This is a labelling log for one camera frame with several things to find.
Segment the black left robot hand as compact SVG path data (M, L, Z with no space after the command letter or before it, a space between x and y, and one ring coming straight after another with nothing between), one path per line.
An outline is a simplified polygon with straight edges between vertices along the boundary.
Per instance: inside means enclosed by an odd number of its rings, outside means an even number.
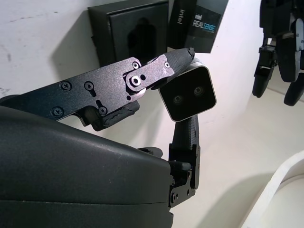
M290 84L284 104L294 106L304 93L304 2L261 1L260 27L264 38L252 94L263 95L277 66L282 80Z

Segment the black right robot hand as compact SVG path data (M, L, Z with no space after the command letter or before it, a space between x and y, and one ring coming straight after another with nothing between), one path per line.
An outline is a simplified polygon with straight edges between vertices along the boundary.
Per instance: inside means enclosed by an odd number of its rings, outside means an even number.
M106 129L133 115L146 90L172 82L192 48L142 65L134 57L0 100L0 225L3 228L170 228L170 209L199 185L199 125L175 124L169 159L60 122Z

